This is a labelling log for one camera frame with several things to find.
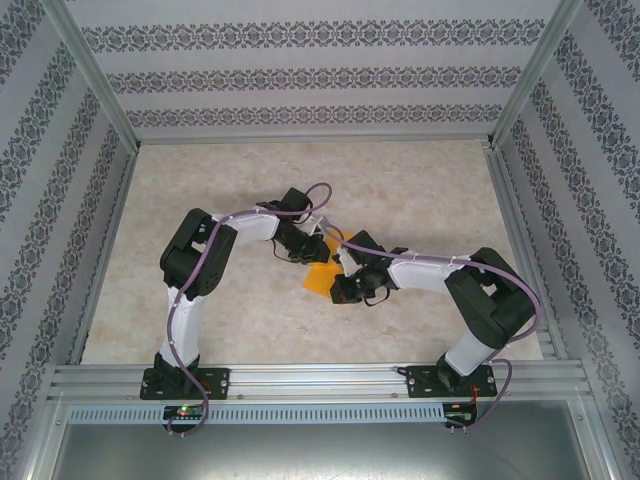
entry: marble floor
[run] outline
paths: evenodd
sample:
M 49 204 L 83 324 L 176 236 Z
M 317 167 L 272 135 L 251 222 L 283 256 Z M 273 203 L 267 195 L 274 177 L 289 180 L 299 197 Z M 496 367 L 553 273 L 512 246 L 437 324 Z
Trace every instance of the marble floor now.
M 232 213 L 318 181 L 333 185 L 324 214 L 344 231 L 422 253 L 491 246 L 513 264 L 479 142 L 144 146 L 83 363 L 153 361 L 167 316 L 158 262 L 191 208 Z M 466 330 L 448 295 L 403 290 L 374 308 L 333 305 L 302 288 L 307 272 L 274 258 L 270 242 L 234 249 L 207 300 L 201 363 L 430 362 Z M 542 358 L 535 335 L 504 355 Z

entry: metal grate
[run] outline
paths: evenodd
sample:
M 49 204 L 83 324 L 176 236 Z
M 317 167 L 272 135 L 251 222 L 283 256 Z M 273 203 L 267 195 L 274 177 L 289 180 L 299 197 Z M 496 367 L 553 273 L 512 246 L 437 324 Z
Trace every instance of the metal grate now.
M 162 423 L 162 405 L 76 406 L 72 425 L 152 425 Z M 208 424 L 336 424 L 443 422 L 441 403 L 349 405 L 219 405 L 209 412 Z M 183 424 L 195 420 L 176 420 Z

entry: white arm segment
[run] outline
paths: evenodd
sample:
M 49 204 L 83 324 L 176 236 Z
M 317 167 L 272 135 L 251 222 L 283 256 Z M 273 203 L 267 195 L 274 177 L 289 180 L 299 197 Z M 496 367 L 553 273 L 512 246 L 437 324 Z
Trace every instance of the white arm segment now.
M 266 210 L 261 207 L 254 207 L 258 210 Z M 211 218 L 218 221 L 225 215 L 211 215 Z M 238 218 L 232 218 L 225 225 L 229 225 L 238 232 L 234 247 L 243 245 L 256 240 L 270 240 L 276 233 L 278 228 L 278 217 L 275 215 L 264 215 L 256 213 L 255 215 L 246 215 Z M 169 293 L 169 310 L 175 302 L 178 289 L 171 287 Z M 171 335 L 173 337 L 174 347 L 178 352 L 178 356 L 182 363 L 189 366 L 198 355 L 198 334 L 200 329 L 200 320 L 204 312 L 206 297 L 196 297 L 193 301 L 187 300 L 186 297 L 180 299 L 178 308 L 173 315 L 173 323 L 171 327 Z M 165 332 L 164 342 L 160 348 L 160 355 L 165 362 L 177 367 L 178 363 L 169 348 L 169 339 Z
M 469 256 L 458 258 L 469 259 Z M 422 288 L 435 292 L 448 293 L 445 279 L 464 265 L 443 265 L 426 260 L 395 259 L 389 266 L 391 280 L 398 288 Z M 445 354 L 445 359 L 461 376 L 473 373 L 495 350 L 478 340 L 467 331 L 464 336 Z

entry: orange object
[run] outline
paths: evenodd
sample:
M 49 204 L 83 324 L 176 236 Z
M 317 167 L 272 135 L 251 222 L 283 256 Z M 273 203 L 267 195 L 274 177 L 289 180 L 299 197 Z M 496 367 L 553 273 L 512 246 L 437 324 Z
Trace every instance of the orange object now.
M 345 233 L 344 237 L 348 240 L 353 236 L 351 233 Z M 331 255 L 329 257 L 329 263 L 314 263 L 309 270 L 307 278 L 304 279 L 302 286 L 307 290 L 322 295 L 323 297 L 331 298 L 331 285 L 333 285 L 335 276 L 342 273 L 342 267 L 333 261 L 333 257 L 340 246 L 337 240 L 331 237 L 325 237 L 325 242 L 329 247 Z

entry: patterned wallpaper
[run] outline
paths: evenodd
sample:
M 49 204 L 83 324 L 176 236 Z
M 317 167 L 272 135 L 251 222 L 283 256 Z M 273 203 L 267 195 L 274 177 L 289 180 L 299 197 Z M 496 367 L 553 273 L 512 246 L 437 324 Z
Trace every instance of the patterned wallpaper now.
M 502 145 L 563 340 L 640 478 L 640 9 L 588 0 Z
M 488 134 L 557 3 L 68 5 L 144 140 Z
M 0 6 L 0 479 L 66 363 L 128 152 L 40 4 Z

